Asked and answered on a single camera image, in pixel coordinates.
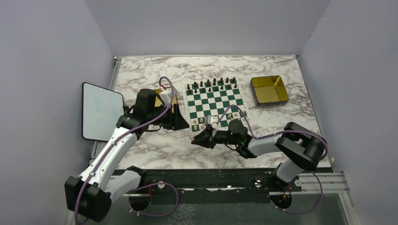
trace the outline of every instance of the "chess board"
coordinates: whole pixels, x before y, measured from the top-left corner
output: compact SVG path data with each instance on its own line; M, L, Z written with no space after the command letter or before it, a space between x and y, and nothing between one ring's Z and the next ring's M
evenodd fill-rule
M221 117L224 111L230 105L237 105L246 113L245 101L242 98L241 87L238 80L226 78L223 82L218 79L213 83L211 79L209 83L203 80L203 86L200 86L200 80L196 81L197 87L193 83L189 83L190 90L187 89L187 84L183 87L184 90L184 104L186 115L188 116L188 123L190 124L190 135L197 135L205 128L205 117L207 115ZM231 108L220 122L218 129L227 130L228 124L234 119L240 119L245 126L247 126L244 116L237 108Z

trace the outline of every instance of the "lavender wall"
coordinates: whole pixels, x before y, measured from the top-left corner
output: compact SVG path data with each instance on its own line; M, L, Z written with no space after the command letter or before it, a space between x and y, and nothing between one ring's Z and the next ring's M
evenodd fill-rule
M82 0L0 3L0 224L64 224L63 184L87 166L81 84L107 87L109 50Z
M363 225L398 218L397 24L397 0L331 0L298 60Z
M85 0L112 53L300 54L329 0Z

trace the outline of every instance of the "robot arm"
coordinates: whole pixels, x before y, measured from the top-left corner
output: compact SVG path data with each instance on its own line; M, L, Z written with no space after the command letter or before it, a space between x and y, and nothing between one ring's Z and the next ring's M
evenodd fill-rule
M289 159L276 168L272 179L281 187L287 186L294 177L304 170L315 171L324 151L320 140L300 134L299 132L311 132L293 122L288 123L284 130L294 130L295 133L256 139L248 135L247 128L239 119L231 121L227 131L213 128L216 121L216 117L207 116L205 119L206 129L195 136L191 143L211 149L216 144L224 144L227 147L235 145L234 150L244 158L256 158L262 154L282 151Z
M163 102L169 102L169 90L158 95L154 90L141 89L137 94L137 100L132 107L132 112L127 111L122 115L105 148L77 178L69 177L65 182L65 196L67 207L75 211L78 203L78 214L96 222L103 220L109 211L113 201L128 191L143 185L146 171L134 166L128 168L121 176L111 179L111 175L119 165L126 152L137 142L141 135L148 130L149 125L142 126L163 113L165 105L156 107L156 98ZM188 128L188 123L180 114L179 107L174 104L163 116L153 122L165 129L180 130ZM126 134L133 128L134 133Z

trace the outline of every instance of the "metal frame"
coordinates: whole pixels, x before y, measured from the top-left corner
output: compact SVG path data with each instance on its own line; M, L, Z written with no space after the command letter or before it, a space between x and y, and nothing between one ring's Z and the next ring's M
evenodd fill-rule
M116 85L116 80L119 74L119 69L121 65L122 57L115 57L115 67L113 70L112 74L112 79L111 83L109 85L110 90L115 89ZM307 92L309 94L311 103L313 104L314 107L314 113L316 120L318 122L320 132L322 134L321 126L318 121L318 113L316 111L315 104L313 102L313 99L311 98L311 92L307 89ZM98 142L94 142L93 147L92 147L92 155L90 162L94 160L97 156L97 147L98 147ZM355 213L355 209L353 207L353 204L351 202L350 198L350 189L348 187L347 181L345 179L345 176L343 173L317 173L317 176L321 180L323 192L326 194L339 194L340 201L342 204L342 208L345 213L345 217L347 219L348 225L359 225L359 221L357 218L357 215ZM300 192L292 192L293 195L309 195L309 194L316 194L320 193L320 187L318 184L318 181L316 178L311 174L311 173L304 173L299 175L299 179L301 181L301 188L302 191ZM280 195L281 192L270 192L270 195ZM67 220L67 225L72 225L74 224L73 222L73 212L70 212L68 220Z

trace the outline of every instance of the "marble table surface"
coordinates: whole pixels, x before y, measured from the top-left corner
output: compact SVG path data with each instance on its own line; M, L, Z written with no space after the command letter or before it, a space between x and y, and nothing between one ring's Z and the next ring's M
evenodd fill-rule
M249 88L250 79L268 75L282 77L290 98L287 105L270 109L254 107ZM236 77L242 87L247 114L256 136L281 130L291 121L315 133L320 132L294 55L123 57L115 91L123 94L125 105L131 106L141 88L157 89L161 76L168 77L179 92L177 101L185 119L182 85L198 80ZM104 143L100 143L97 149L101 150L104 146ZM144 133L126 153L118 169L132 165L145 169L275 168L286 159L281 152L245 159L224 145L216 145L214 149L191 145L187 130L162 129ZM329 159L326 157L318 166L330 167Z

